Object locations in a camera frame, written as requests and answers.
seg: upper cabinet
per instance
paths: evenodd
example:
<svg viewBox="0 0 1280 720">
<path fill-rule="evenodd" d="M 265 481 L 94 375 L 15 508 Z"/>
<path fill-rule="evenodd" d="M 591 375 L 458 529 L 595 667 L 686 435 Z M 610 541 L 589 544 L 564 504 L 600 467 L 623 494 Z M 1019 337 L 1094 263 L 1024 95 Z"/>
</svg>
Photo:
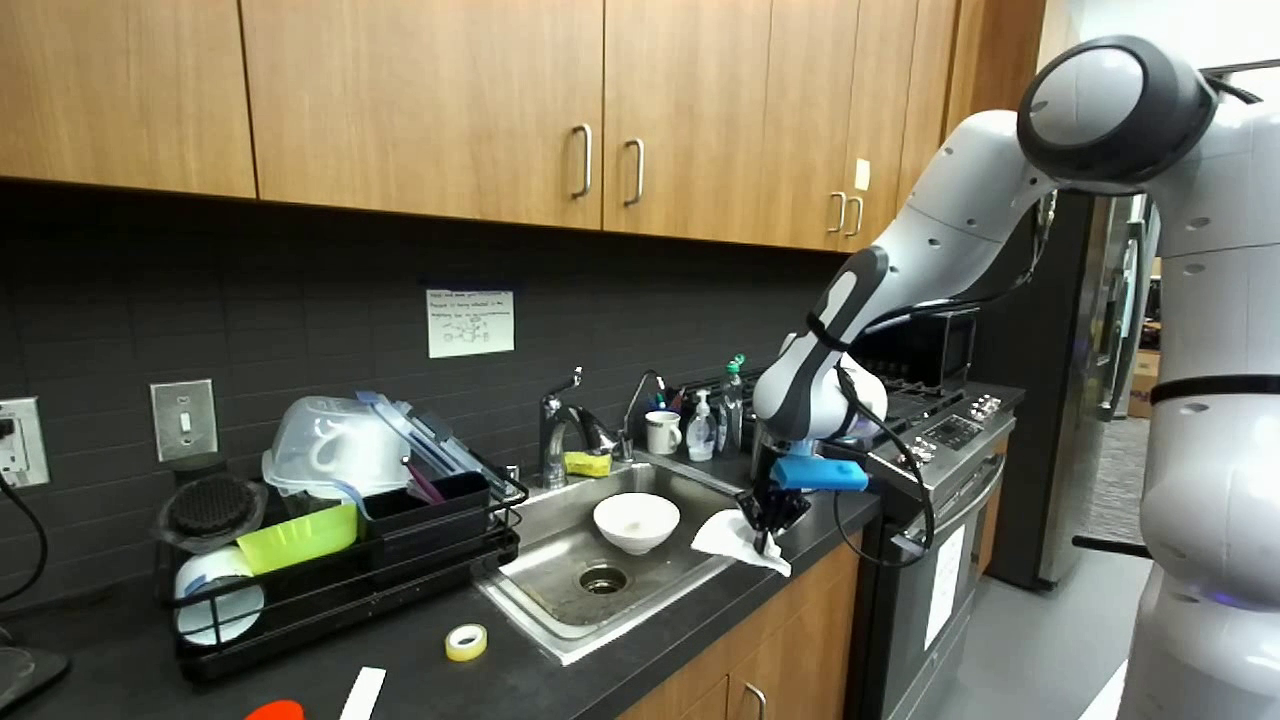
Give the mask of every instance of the upper cabinet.
<svg viewBox="0 0 1280 720">
<path fill-rule="evenodd" d="M 903 205 L 944 144 L 947 127 L 947 81 L 953 81 L 953 48 L 955 48 L 955 10 L 962 0 L 920 0 L 916 10 L 916 43 L 913 43 L 913 85 L 903 110 L 903 164 L 896 178 L 896 198 Z"/>
<path fill-rule="evenodd" d="M 600 229 L 600 0 L 246 0 L 265 198 Z"/>
<path fill-rule="evenodd" d="M 0 177 L 854 253 L 1044 0 L 4 0 Z"/>
<path fill-rule="evenodd" d="M 854 246 L 848 92 L 859 0 L 778 0 L 759 242 Z"/>
<path fill-rule="evenodd" d="M 236 0 L 4 0 L 0 177 L 251 195 Z"/>
<path fill-rule="evenodd" d="M 604 229 L 752 238 L 771 0 L 610 0 Z"/>
</svg>

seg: yellow sponge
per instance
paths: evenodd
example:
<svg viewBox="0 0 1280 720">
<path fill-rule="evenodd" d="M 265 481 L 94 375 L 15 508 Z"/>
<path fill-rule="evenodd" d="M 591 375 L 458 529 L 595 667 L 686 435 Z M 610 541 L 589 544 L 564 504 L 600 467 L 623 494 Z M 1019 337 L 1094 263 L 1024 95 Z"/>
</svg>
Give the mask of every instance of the yellow sponge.
<svg viewBox="0 0 1280 720">
<path fill-rule="evenodd" d="M 570 477 L 591 477 L 591 481 L 604 481 L 611 472 L 611 455 L 591 455 L 591 451 L 564 451 L 559 463 Z"/>
</svg>

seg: stainless steel sink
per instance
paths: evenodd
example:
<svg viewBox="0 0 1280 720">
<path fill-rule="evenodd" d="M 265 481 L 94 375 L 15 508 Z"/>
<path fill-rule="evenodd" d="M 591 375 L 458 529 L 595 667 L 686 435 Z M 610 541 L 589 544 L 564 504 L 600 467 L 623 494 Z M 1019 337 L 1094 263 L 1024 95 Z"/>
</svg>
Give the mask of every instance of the stainless steel sink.
<svg viewBox="0 0 1280 720">
<path fill-rule="evenodd" d="M 611 547 L 591 525 L 591 508 L 611 492 L 667 494 L 682 529 L 648 555 Z M 610 481 L 542 492 L 519 504 L 519 555 L 481 580 L 481 593 L 559 664 L 575 664 L 730 567 L 687 544 L 737 492 L 648 455 Z"/>
</svg>

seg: tape roll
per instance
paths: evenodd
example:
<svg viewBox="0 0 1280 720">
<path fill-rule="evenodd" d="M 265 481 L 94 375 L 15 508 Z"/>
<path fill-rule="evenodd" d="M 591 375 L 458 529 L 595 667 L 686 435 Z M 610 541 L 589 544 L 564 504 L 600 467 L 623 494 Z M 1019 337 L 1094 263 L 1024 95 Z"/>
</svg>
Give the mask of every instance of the tape roll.
<svg viewBox="0 0 1280 720">
<path fill-rule="evenodd" d="M 448 664 L 474 664 L 489 653 L 489 626 L 486 623 L 459 623 L 445 634 Z"/>
</svg>

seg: sink drain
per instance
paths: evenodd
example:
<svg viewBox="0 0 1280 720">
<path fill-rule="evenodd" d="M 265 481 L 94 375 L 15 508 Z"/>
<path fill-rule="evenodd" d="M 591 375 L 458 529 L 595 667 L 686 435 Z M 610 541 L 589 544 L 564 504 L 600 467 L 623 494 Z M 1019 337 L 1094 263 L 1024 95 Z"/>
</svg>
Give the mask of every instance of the sink drain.
<svg viewBox="0 0 1280 720">
<path fill-rule="evenodd" d="M 621 567 L 589 567 L 582 585 L 604 597 L 604 593 L 621 593 L 630 574 Z"/>
</svg>

